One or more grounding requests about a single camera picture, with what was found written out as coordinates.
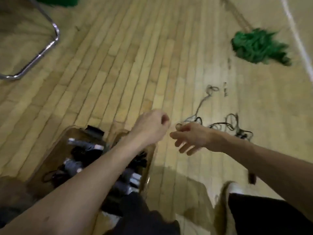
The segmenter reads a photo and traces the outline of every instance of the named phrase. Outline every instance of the white floor line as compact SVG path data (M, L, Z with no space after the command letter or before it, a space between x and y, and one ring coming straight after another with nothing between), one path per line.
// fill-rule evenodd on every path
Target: white floor line
M309 55L307 54L306 52L306 49L301 41L301 38L300 38L300 35L299 35L299 32L297 30L297 27L296 27L296 24L295 24L295 20L289 10L289 6L288 6L288 1L287 0L281 0L282 4L283 4L283 8L284 8L284 11L288 17L288 20L289 20L289 24L290 24L290 27L291 27L291 31L295 37L295 41L298 45L298 48L299 48L299 51L300 51L300 54L301 54L301 57L304 61L304 64L305 64L305 67L306 67L306 71L310 77L310 80L311 82L313 83L313 67L312 67L312 62L311 62L311 59L309 57Z

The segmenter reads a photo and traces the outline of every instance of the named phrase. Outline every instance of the metal chair leg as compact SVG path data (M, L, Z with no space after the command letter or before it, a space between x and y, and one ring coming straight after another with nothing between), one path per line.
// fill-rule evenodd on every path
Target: metal chair leg
M39 3L36 0L29 0L39 11L40 13L52 24L56 37L53 39L51 43L49 43L43 50L37 54L25 67L23 67L17 74L15 75L4 75L0 73L0 79L8 79L8 80L18 80L21 79L53 46L57 44L60 37L60 30L57 25L53 22L50 16L40 7Z

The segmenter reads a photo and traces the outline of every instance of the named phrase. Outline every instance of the green object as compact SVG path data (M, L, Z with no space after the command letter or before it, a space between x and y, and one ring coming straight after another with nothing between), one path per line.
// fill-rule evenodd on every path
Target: green object
M73 7L78 4L78 0L37 0L48 5L58 5L64 7Z
M273 39L276 32L269 33L260 28L250 33L238 31L231 40L236 56L251 63L268 63L268 59L274 59L285 66L291 65L291 59L284 51L288 47Z

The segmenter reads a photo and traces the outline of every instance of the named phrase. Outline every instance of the hand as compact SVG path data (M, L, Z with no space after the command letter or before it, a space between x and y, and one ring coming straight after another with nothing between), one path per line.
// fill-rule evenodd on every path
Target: hand
M203 147L213 152L221 152L223 143L225 142L224 132L207 128L198 123L191 122L186 125L176 125L176 132L170 133L170 137L176 139L175 146L179 147L185 143L180 149L180 153L184 153L187 149L187 155L196 153Z
M170 118L162 110L143 113L137 119L130 135L143 143L143 147L160 141L170 127Z

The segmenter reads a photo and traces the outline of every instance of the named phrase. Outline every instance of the crumpled green fabric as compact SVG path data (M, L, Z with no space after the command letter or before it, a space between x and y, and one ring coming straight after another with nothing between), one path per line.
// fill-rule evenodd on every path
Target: crumpled green fabric
M268 63L268 59L274 59L285 66L291 65L291 59L284 51L288 47L273 39L276 32L268 32L260 28L250 33L238 31L231 40L236 56L251 63Z

